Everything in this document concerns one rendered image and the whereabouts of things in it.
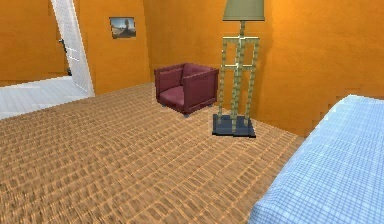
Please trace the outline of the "bed with blue checked cover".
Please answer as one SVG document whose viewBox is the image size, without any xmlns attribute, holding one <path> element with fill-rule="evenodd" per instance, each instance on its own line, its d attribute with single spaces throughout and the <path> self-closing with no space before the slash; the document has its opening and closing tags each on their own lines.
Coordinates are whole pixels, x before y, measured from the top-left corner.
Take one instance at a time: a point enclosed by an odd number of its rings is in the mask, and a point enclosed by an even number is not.
<svg viewBox="0 0 384 224">
<path fill-rule="evenodd" d="M 254 204 L 248 224 L 384 224 L 384 100 L 337 102 Z"/>
</svg>

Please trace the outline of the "bamboo floor lamp green shade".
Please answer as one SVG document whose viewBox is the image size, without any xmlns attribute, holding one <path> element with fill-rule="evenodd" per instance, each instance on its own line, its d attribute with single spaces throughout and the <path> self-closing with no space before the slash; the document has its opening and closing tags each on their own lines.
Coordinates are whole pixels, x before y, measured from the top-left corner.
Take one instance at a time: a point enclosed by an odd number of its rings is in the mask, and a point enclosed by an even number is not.
<svg viewBox="0 0 384 224">
<path fill-rule="evenodd" d="M 245 35 L 247 21 L 264 21 L 264 0 L 227 0 L 223 21 L 238 21 L 237 36 L 222 38 L 222 63 L 219 77 L 218 113 L 213 115 L 212 134 L 216 136 L 255 138 L 250 119 L 251 100 L 256 76 L 259 37 Z M 224 76 L 227 69 L 234 71 L 231 94 L 231 113 L 223 114 Z M 245 113 L 239 114 L 241 81 L 244 71 L 250 72 Z"/>
</svg>

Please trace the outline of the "framed landscape picture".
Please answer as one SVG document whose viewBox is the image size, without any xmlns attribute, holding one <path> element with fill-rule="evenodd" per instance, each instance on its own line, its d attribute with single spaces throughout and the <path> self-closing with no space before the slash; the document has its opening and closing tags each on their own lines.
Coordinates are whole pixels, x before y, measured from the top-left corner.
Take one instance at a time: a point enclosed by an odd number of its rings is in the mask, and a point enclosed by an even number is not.
<svg viewBox="0 0 384 224">
<path fill-rule="evenodd" d="M 114 39 L 133 38 L 136 36 L 136 27 L 133 17 L 110 17 L 110 27 Z"/>
</svg>

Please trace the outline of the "white room door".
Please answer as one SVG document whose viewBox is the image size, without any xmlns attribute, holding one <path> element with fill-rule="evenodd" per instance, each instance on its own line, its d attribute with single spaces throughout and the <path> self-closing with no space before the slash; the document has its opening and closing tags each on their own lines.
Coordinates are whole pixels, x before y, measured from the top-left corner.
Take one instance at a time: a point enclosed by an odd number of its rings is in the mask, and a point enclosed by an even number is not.
<svg viewBox="0 0 384 224">
<path fill-rule="evenodd" d="M 76 16 L 74 1 L 51 0 L 51 4 L 61 39 L 64 39 L 67 48 L 66 58 L 71 70 L 72 79 L 88 97 L 94 97 L 95 92 Z"/>
</svg>

